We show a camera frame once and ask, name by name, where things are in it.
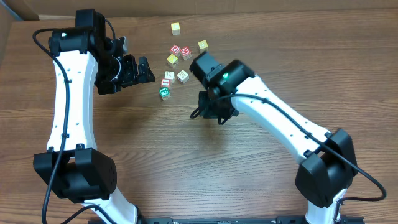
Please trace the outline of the white patterned wooden block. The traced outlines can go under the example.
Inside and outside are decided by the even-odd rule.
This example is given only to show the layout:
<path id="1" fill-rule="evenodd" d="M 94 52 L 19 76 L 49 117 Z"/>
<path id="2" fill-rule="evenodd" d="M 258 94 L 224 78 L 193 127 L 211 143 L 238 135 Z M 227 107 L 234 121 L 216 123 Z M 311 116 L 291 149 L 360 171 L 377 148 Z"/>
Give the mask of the white patterned wooden block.
<path id="1" fill-rule="evenodd" d="M 181 84 L 185 84 L 189 80 L 189 74 L 185 70 L 181 70 L 179 73 L 177 73 L 177 80 Z"/>

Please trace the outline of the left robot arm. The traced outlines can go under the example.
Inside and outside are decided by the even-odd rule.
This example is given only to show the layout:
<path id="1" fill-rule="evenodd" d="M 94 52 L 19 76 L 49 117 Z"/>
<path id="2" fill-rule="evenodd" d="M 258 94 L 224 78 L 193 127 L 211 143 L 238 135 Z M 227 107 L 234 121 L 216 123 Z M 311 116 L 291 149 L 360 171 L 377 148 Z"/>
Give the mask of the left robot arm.
<path id="1" fill-rule="evenodd" d="M 128 53 L 125 37 L 106 36 L 110 25 L 94 9 L 81 9 L 73 27 L 50 30 L 44 51 L 55 67 L 53 126 L 46 151 L 34 155 L 33 165 L 47 194 L 94 211 L 102 223 L 143 223 L 118 189 L 116 164 L 97 149 L 93 94 L 114 94 L 155 76 L 145 57 Z"/>

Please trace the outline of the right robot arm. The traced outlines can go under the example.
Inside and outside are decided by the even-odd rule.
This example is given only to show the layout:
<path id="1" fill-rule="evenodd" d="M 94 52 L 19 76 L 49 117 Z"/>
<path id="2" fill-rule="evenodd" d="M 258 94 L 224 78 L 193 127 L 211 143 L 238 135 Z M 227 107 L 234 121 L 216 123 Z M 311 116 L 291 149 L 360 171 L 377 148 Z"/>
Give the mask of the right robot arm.
<path id="1" fill-rule="evenodd" d="M 268 130 L 299 165 L 295 185 L 308 201 L 302 218 L 278 218 L 279 223 L 362 223 L 340 213 L 342 199 L 357 174 L 351 136 L 331 133 L 293 110 L 239 60 L 218 63 L 208 52 L 196 57 L 190 71 L 204 86 L 194 119 L 217 119 L 220 125 L 240 113 Z"/>

